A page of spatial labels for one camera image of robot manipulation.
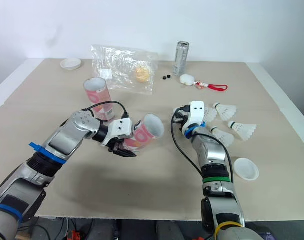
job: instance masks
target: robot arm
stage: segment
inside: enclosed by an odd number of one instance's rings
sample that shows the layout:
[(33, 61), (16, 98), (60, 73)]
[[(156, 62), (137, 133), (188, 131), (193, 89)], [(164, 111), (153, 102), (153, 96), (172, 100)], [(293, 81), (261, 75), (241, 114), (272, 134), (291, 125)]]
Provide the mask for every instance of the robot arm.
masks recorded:
[(109, 126), (77, 111), (59, 127), (42, 146), (30, 143), (35, 153), (15, 169), (0, 185), (0, 240), (12, 240), (19, 223), (30, 220), (46, 196), (44, 188), (81, 145), (93, 139), (114, 154), (134, 157), (121, 148), (122, 139), (131, 136), (130, 118), (114, 120)]
[(227, 171), (225, 150), (206, 130), (203, 117), (202, 101), (192, 101), (174, 113), (175, 123), (180, 123), (180, 131), (197, 153), (203, 182), (203, 228), (218, 240), (261, 240), (256, 233), (244, 228), (242, 209)]

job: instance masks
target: red lanyard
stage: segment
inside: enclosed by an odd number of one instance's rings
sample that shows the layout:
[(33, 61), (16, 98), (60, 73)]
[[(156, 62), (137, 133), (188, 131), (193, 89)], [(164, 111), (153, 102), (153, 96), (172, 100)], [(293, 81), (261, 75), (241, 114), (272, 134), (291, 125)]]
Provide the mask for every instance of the red lanyard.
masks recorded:
[(227, 89), (227, 85), (219, 85), (219, 84), (207, 84), (200, 81), (194, 82), (195, 87), (198, 89), (209, 88), (211, 90), (223, 92)]

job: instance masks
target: shuttlecock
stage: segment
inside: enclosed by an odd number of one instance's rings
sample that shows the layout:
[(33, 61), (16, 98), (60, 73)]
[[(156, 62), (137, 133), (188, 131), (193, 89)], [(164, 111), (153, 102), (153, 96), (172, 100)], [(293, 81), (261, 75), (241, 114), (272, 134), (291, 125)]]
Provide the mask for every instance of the shuttlecock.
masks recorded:
[(217, 138), (226, 148), (230, 146), (234, 141), (234, 136), (224, 132), (222, 130), (219, 130), (217, 127), (212, 127), (210, 130), (211, 134), (214, 135), (214, 137)]
[(204, 108), (204, 122), (205, 123), (210, 123), (214, 118), (216, 117), (216, 110), (210, 107), (205, 107)]
[(221, 105), (220, 103), (215, 103), (213, 107), (216, 109), (223, 121), (230, 119), (236, 112), (236, 107), (233, 105)]
[(227, 126), (233, 129), (243, 141), (248, 140), (256, 129), (255, 124), (242, 124), (229, 121)]

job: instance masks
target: blue strap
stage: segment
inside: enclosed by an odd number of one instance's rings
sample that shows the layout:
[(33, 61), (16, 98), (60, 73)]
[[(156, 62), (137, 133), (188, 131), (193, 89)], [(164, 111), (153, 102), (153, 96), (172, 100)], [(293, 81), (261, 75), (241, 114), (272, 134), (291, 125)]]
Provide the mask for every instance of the blue strap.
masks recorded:
[(36, 145), (35, 143), (30, 143), (29, 146), (31, 146), (35, 151), (43, 154), (44, 156), (48, 157), (49, 159), (52, 159), (53, 161), (59, 163), (59, 164), (64, 164), (66, 163), (65, 160), (55, 156), (54, 154), (50, 153), (49, 151), (45, 150), (42, 146)]
[(184, 136), (189, 139), (191, 137), (191, 133), (192, 131), (195, 129), (195, 128), (198, 128), (198, 127), (205, 127), (205, 122), (202, 122), (202, 124), (200, 126), (193, 126), (189, 129), (187, 129), (185, 132), (184, 132)]
[(0, 209), (6, 210), (6, 211), (16, 215), (20, 222), (23, 219), (22, 214), (18, 210), (16, 210), (15, 208), (12, 208), (11, 206), (0, 204)]

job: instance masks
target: pink cup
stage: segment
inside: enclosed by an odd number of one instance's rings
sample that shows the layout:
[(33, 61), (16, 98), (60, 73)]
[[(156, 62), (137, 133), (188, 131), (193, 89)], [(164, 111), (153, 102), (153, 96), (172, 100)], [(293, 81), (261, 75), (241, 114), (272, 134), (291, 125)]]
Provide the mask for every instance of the pink cup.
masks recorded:
[(132, 152), (139, 152), (154, 139), (160, 138), (164, 133), (162, 121), (153, 114), (147, 114), (134, 126), (132, 138), (124, 140), (124, 147)]
[[(104, 79), (92, 77), (84, 82), (84, 89), (91, 103), (98, 104), (101, 102), (111, 101), (110, 93)], [(113, 105), (111, 103), (103, 104), (93, 108), (97, 118), (110, 121), (115, 117)]]

